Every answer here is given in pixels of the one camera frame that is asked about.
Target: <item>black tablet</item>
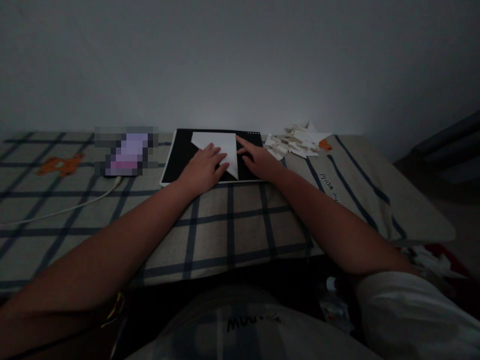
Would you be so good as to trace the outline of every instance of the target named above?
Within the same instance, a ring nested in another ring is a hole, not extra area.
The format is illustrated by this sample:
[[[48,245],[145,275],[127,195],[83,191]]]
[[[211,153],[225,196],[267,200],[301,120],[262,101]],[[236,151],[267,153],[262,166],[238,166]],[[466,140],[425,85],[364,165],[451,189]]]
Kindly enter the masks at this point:
[[[239,137],[251,142],[252,144],[262,147],[262,138],[259,132],[253,131],[235,131],[235,130],[211,130],[211,129],[177,129],[173,134],[173,140],[170,147],[170,152],[166,159],[165,170],[163,171],[160,184],[166,186],[171,182],[177,180],[184,170],[185,166],[193,158],[198,148],[192,144],[192,134],[196,133],[230,133],[236,134]],[[237,151],[243,148],[237,141]],[[245,165],[242,156],[237,155],[238,162],[238,180],[225,172],[220,178],[219,183],[242,183],[242,182],[258,182],[261,181],[256,177]]]

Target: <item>forearm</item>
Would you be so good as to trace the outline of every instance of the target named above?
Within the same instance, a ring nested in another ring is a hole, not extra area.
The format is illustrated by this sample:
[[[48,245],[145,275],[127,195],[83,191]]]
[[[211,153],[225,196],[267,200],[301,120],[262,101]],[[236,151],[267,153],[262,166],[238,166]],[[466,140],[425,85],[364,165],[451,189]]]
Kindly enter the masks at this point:
[[[380,271],[417,274],[407,258],[353,212],[290,170],[274,185],[295,210],[320,247],[346,273]]]
[[[3,310],[71,312],[99,306],[129,281],[193,197],[173,182],[49,266]]]

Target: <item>white cable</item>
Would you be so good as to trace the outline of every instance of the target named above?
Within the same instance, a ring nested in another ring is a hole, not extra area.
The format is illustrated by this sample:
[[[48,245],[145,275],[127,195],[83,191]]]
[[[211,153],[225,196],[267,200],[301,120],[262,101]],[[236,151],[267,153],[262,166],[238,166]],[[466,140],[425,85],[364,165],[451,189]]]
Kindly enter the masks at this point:
[[[54,212],[54,213],[51,213],[51,214],[48,214],[48,215],[44,215],[44,216],[40,216],[40,217],[34,217],[34,218],[31,218],[31,219],[22,220],[22,221],[2,222],[2,223],[0,223],[0,227],[4,227],[4,226],[8,226],[8,225],[17,225],[17,224],[31,223],[31,222],[34,222],[34,221],[37,221],[37,220],[46,219],[46,218],[49,218],[49,217],[52,217],[52,216],[55,216],[55,215],[58,215],[58,214],[67,213],[67,212],[72,211],[72,210],[74,210],[74,209],[78,209],[78,208],[84,207],[85,205],[94,203],[94,202],[96,202],[96,201],[98,201],[98,200],[100,200],[100,199],[103,199],[104,197],[108,196],[113,190],[115,190],[115,189],[120,185],[120,183],[122,182],[122,179],[123,179],[123,178],[122,178],[121,176],[117,176],[117,177],[115,178],[115,182],[113,183],[112,188],[111,188],[110,190],[108,190],[106,193],[104,193],[103,195],[94,198],[93,200],[90,200],[90,201],[81,203],[80,205],[77,205],[77,206],[74,206],[74,207],[69,207],[68,209],[65,209],[65,210],[61,210],[61,211]]]

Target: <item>white t-shirt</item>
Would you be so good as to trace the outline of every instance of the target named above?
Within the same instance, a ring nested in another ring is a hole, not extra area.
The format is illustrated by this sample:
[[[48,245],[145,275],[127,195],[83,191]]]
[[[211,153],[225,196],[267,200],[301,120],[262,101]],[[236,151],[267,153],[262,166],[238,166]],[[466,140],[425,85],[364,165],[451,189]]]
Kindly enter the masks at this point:
[[[187,316],[128,359],[480,359],[480,322],[420,277],[375,274],[357,298],[369,348],[287,307],[240,303]]]

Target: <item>desk surface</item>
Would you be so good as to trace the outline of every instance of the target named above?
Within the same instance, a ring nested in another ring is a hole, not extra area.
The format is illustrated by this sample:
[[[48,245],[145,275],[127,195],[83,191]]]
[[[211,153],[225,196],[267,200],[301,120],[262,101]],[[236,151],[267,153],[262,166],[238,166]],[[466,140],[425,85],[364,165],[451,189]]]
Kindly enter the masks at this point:
[[[172,134],[159,135],[158,168],[125,178],[106,198],[86,207],[0,229],[0,294],[10,294],[89,236],[159,188]],[[397,169],[361,136],[332,135],[333,147],[282,161],[357,214],[396,246],[450,241],[455,230]],[[75,174],[36,175],[50,157],[85,158]],[[0,222],[40,217],[109,190],[94,175],[91,133],[22,133],[0,148]],[[277,257],[322,254],[308,230],[269,183],[218,184],[193,201],[132,281],[154,285],[214,275]]]

